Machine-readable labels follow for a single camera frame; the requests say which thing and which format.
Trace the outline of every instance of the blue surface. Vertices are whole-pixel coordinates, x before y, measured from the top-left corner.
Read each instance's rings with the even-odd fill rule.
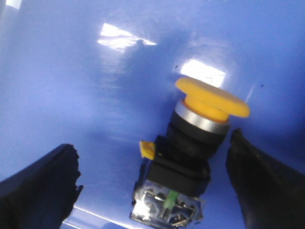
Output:
[[[165,134],[183,98],[174,82],[189,60],[225,73],[221,88],[250,105],[251,116],[232,117],[232,129],[305,173],[305,1],[4,2],[0,180],[74,144],[84,184],[74,226],[146,228],[128,218],[138,142]],[[228,146],[227,138],[210,160],[197,228],[244,228],[224,165]]]

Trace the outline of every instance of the black object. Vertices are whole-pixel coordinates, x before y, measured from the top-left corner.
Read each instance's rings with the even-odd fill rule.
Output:
[[[210,181],[207,159],[222,143],[224,135],[204,131],[173,112],[166,137],[157,136],[154,160],[146,178],[191,197],[203,194]]]
[[[247,229],[305,229],[305,176],[233,132],[227,171]]]
[[[78,155],[63,144],[0,183],[1,229],[59,229],[82,186]]]
[[[182,163],[172,156],[176,153],[179,157],[179,150],[169,146],[166,138],[158,136],[155,144],[156,154],[149,165],[147,179],[187,196],[200,196],[210,181],[207,161],[201,161],[198,166],[192,166],[191,161]]]

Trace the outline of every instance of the yellow button cap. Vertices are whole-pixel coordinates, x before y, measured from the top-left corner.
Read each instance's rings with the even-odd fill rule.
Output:
[[[226,122],[229,115],[250,115],[250,108],[244,101],[202,81],[182,77],[176,86],[186,94],[185,104],[198,115],[217,122]]]

